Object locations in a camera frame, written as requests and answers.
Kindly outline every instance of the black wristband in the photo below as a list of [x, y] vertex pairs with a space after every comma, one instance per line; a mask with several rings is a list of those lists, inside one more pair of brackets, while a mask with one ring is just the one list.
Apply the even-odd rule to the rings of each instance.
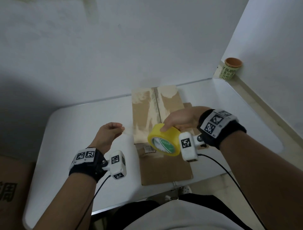
[[103, 154], [96, 149], [94, 162], [74, 165], [70, 169], [68, 175], [70, 176], [72, 173], [83, 173], [91, 176], [98, 183], [98, 181], [107, 172], [106, 170], [102, 169], [102, 167], [105, 167], [107, 164], [108, 162], [104, 158]]
[[236, 120], [230, 121], [220, 132], [220, 134], [217, 136], [217, 138], [213, 138], [211, 135], [206, 133], [204, 130], [202, 130], [200, 127], [204, 120], [212, 113], [213, 110], [207, 110], [205, 111], [199, 119], [199, 124], [197, 126], [197, 129], [201, 132], [202, 139], [205, 142], [205, 144], [208, 144], [210, 146], [216, 147], [218, 150], [220, 150], [220, 144], [221, 142], [230, 134], [236, 132], [236, 131], [243, 131], [246, 133], [246, 129], [240, 125]]

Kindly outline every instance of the person's right arm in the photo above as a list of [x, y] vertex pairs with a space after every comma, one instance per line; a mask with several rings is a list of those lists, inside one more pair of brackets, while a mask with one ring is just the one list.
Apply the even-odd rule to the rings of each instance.
[[[200, 115], [208, 109], [175, 111], [166, 118], [161, 131], [184, 124], [196, 127]], [[242, 131], [227, 136], [220, 151], [268, 229], [303, 229], [303, 171]]]

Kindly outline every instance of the hand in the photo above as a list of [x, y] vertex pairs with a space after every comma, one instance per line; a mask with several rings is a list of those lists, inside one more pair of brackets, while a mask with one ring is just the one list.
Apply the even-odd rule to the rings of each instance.
[[110, 150], [114, 139], [119, 137], [124, 129], [122, 124], [115, 122], [101, 126], [89, 147], [98, 149], [104, 155]]
[[210, 109], [211, 108], [205, 106], [195, 106], [174, 111], [165, 119], [163, 122], [164, 126], [160, 131], [165, 132], [172, 126], [179, 130], [185, 128], [196, 128], [202, 113]]

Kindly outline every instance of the forearm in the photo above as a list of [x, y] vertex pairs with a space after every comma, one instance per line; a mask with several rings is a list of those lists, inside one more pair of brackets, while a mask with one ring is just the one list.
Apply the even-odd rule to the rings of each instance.
[[303, 229], [301, 170], [241, 131], [225, 138], [220, 150], [265, 226]]
[[[96, 181], [85, 174], [71, 174], [43, 213], [34, 230], [74, 230], [94, 197]], [[79, 229], [88, 229], [92, 207]]]

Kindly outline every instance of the paper cup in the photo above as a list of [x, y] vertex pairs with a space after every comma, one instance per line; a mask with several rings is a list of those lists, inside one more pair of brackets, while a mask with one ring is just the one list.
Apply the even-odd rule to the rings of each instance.
[[238, 58], [227, 58], [224, 61], [224, 65], [219, 77], [225, 81], [228, 81], [241, 66], [242, 61]]

